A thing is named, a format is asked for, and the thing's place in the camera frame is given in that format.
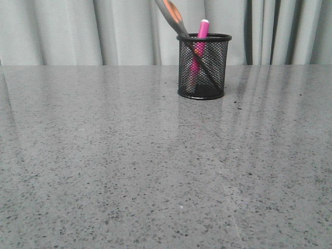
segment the mesh cup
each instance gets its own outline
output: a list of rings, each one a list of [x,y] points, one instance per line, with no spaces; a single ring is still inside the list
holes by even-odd
[[[212,100],[224,95],[225,69],[230,35],[208,34],[207,38],[180,37],[178,94]]]

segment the countertop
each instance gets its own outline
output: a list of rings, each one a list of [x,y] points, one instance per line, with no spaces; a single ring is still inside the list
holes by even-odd
[[[332,66],[0,67],[0,248],[332,248]]]

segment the pen holder base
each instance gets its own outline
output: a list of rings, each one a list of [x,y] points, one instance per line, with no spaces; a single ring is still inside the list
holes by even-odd
[[[208,34],[207,38],[180,37],[178,94],[196,100],[224,95],[225,70],[230,35]]]

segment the pink marker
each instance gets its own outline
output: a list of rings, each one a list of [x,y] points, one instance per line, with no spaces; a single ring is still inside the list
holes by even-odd
[[[209,32],[209,21],[204,19],[201,21],[197,38],[206,38],[208,36],[208,32]],[[195,44],[194,51],[199,57],[203,56],[205,45],[206,43]],[[199,70],[200,70],[199,62],[197,58],[194,57],[190,67],[190,76],[189,76],[190,83],[189,86],[187,87],[187,92],[195,91]]]

